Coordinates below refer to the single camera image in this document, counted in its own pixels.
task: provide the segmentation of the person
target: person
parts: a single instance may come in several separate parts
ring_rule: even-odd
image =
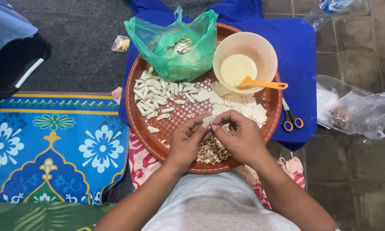
[[[185,121],[172,134],[167,159],[137,190],[113,207],[96,231],[335,231],[325,209],[295,183],[268,152],[255,121],[230,110],[209,129],[203,118]],[[231,135],[221,128],[229,124]],[[185,174],[199,144],[215,135],[241,163],[253,168],[268,195],[264,209],[245,179],[235,171]]]

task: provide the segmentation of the bottle label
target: bottle label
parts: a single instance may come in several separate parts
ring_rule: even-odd
[[[339,13],[354,0],[321,0],[319,7],[325,12],[330,14]]]

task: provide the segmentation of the beige bowl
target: beige bowl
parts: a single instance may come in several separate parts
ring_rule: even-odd
[[[228,36],[217,46],[213,58],[214,73],[220,83],[228,90],[240,94],[256,93],[264,87],[236,87],[227,84],[221,76],[221,64],[230,55],[242,54],[250,57],[257,66],[257,81],[271,82],[277,73],[278,59],[272,45],[262,36],[241,32]]]

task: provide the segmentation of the gray t-shirt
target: gray t-shirt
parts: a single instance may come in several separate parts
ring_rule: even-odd
[[[235,171],[183,176],[142,229],[153,230],[300,231],[288,219],[264,209]]]

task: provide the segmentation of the blue floral mat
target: blue floral mat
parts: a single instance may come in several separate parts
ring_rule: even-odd
[[[128,158],[118,107],[103,95],[0,97],[0,203],[101,204]]]

